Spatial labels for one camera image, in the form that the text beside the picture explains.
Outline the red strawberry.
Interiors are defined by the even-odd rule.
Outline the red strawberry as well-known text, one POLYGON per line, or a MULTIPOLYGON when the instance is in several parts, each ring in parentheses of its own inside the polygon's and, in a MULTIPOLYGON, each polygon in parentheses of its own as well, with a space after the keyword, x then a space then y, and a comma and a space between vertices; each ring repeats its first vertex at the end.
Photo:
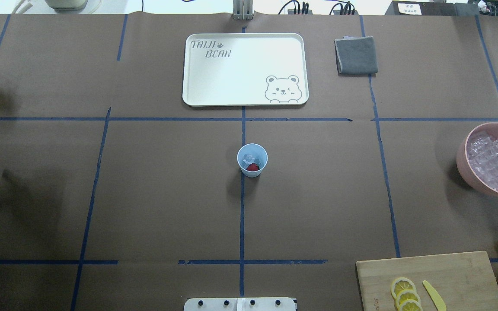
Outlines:
POLYGON ((250 165, 248 165, 246 169, 247 169, 247 171, 255 172, 255 171, 259 171, 260 167, 255 162, 253 162, 250 165))

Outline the light blue plastic cup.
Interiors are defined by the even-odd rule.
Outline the light blue plastic cup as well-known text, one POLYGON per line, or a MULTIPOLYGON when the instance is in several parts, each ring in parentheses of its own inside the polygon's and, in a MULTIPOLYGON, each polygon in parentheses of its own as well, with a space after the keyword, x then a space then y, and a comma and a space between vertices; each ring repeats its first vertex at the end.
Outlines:
POLYGON ((259 144, 249 143, 241 147, 237 153, 237 163, 241 172, 249 178, 257 177, 261 174, 268 163, 268 153, 259 144), (247 166, 255 162, 259 167, 259 171, 247 171, 247 166))

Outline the pink bowl of ice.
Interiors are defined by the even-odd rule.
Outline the pink bowl of ice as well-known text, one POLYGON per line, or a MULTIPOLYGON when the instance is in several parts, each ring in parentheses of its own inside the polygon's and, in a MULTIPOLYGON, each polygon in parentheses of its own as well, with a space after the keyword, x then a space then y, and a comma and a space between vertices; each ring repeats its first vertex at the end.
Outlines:
POLYGON ((472 188, 498 196, 498 123, 474 128, 457 151, 456 165, 472 188))

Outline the cream bear tray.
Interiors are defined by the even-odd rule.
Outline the cream bear tray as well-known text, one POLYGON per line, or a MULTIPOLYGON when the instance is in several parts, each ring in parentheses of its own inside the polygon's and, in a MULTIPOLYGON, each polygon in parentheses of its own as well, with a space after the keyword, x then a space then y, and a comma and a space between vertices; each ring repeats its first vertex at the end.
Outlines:
POLYGON ((199 33, 185 42, 182 100, 194 108, 303 105, 310 97, 297 33, 199 33))

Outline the white pillar with base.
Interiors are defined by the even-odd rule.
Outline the white pillar with base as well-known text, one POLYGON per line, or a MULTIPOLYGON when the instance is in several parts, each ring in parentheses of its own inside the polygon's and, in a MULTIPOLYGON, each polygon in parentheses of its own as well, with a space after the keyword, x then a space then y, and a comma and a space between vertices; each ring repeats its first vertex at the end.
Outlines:
POLYGON ((184 311, 297 311, 295 298, 290 297, 219 297, 190 298, 184 311))

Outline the grey folded cloth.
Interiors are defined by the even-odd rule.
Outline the grey folded cloth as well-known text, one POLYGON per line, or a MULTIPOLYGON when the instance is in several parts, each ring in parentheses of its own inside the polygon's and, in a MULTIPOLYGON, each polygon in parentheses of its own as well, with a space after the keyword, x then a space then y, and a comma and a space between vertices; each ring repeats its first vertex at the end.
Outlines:
POLYGON ((338 73, 373 75, 379 71, 374 37, 348 37, 334 40, 338 73))

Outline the black box with label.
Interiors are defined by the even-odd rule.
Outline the black box with label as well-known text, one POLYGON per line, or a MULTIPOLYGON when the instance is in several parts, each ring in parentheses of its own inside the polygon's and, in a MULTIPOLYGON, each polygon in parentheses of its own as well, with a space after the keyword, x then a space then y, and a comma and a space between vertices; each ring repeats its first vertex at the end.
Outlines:
POLYGON ((478 16, 479 13, 476 4, 411 0, 391 1, 385 11, 386 16, 478 16))

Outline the lemon slices row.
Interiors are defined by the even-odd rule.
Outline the lemon slices row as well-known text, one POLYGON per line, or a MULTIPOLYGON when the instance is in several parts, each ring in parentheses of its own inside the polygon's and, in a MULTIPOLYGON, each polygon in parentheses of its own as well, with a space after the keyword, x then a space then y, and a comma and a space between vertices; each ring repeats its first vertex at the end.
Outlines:
POLYGON ((395 278, 390 286, 396 311, 422 311, 421 297, 413 281, 406 277, 395 278))

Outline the yellow plastic knife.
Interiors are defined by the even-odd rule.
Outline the yellow plastic knife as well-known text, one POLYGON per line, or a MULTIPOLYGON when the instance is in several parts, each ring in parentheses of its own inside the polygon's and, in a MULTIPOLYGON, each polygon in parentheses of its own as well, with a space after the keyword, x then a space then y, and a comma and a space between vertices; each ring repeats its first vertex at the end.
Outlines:
POLYGON ((446 303, 444 302, 439 292, 431 285, 431 283, 429 283, 426 280, 423 280, 422 285, 425 288, 426 292, 428 293, 429 297, 431 298, 431 301, 433 302, 437 311, 446 311, 447 310, 446 303))

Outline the bamboo cutting board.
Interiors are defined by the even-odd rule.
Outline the bamboo cutting board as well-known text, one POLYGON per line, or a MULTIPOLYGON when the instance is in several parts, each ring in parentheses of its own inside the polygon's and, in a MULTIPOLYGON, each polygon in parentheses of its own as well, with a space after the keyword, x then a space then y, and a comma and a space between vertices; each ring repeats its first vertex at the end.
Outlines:
POLYGON ((356 269, 365 311, 395 311, 390 288, 399 277, 415 284, 425 311, 436 307, 423 281, 437 290, 449 311, 498 311, 498 284, 485 251, 360 260, 356 269))

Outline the aluminium frame post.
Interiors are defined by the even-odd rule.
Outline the aluminium frame post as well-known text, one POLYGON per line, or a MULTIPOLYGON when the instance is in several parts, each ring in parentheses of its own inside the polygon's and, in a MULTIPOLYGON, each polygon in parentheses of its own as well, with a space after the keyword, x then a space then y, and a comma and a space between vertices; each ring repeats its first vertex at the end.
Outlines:
POLYGON ((233 20, 252 20, 253 4, 253 0, 233 0, 233 20))

